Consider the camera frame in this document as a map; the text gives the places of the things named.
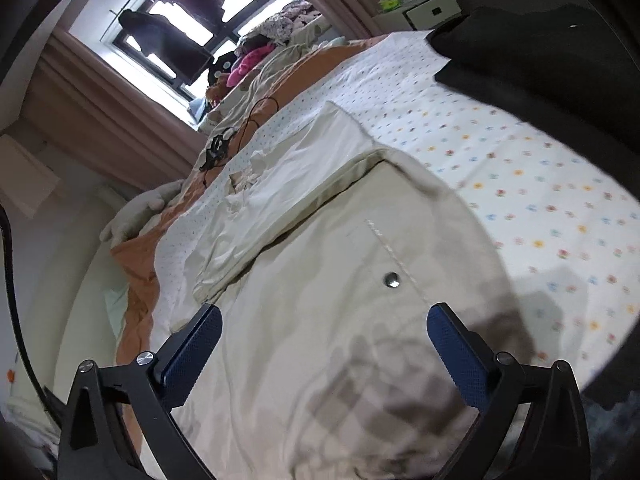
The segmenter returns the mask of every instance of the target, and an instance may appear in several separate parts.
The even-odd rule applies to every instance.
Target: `headboard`
[[[36,288],[28,314],[20,320],[36,376],[66,402],[76,368],[84,359],[113,365],[116,338],[104,291],[123,288],[124,273],[98,234],[126,203],[100,186],[64,233]],[[7,407],[24,426],[56,433],[18,360]]]

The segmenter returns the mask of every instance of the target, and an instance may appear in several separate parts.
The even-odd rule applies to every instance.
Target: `orange blanket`
[[[183,198],[175,206],[162,212],[160,223],[145,235],[128,240],[111,250],[111,254],[124,269],[129,281],[129,297],[125,313],[125,327],[116,351],[117,364],[130,363],[140,352],[148,350],[152,313],[160,286],[154,270],[156,245],[178,216],[190,208],[220,174],[224,165],[233,158],[253,137],[255,131],[280,108],[290,103],[300,92],[322,79],[341,62],[379,43],[383,38],[373,38],[316,50],[292,65],[271,87],[268,96],[258,101],[228,147],[228,155],[218,167],[206,172],[202,178],[192,181]],[[124,410],[124,421],[132,442],[140,451],[142,433],[135,422],[132,410]]]

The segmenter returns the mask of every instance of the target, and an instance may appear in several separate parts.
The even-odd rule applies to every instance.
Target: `brown plush toy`
[[[207,88],[205,97],[211,106],[216,106],[231,91],[231,88],[226,87],[226,80],[228,78],[229,74],[220,74],[216,80],[216,84]]]

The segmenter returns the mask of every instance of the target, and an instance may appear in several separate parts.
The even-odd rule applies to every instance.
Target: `bed sheet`
[[[564,358],[582,388],[608,362],[640,312],[638,202],[543,132],[434,83],[447,59],[424,36],[392,34],[302,92],[172,224],[156,250],[161,294],[152,349],[169,335],[174,309],[197,308],[197,276],[185,262],[228,176],[332,101],[380,142],[415,156],[469,204],[513,282],[536,345],[534,364]]]

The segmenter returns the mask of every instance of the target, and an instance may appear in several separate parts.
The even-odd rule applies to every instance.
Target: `metal screw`
[[[400,286],[400,276],[398,276],[397,272],[386,273],[383,281],[389,288],[398,288]]]
[[[136,357],[136,362],[140,366],[148,365],[153,360],[154,355],[152,352],[142,352],[142,354],[139,354],[138,357]]]
[[[86,372],[88,372],[89,370],[91,370],[91,368],[94,367],[94,362],[91,361],[91,359],[87,359],[86,361],[82,361],[80,363],[80,365],[78,366],[78,371],[81,374],[84,374]]]
[[[497,355],[497,359],[501,365],[512,365],[516,361],[516,359],[514,359],[513,356],[508,352],[500,352]]]
[[[561,372],[568,373],[571,371],[571,367],[569,366],[569,363],[566,361],[558,361],[556,362],[556,366],[558,367],[558,370],[560,370]]]

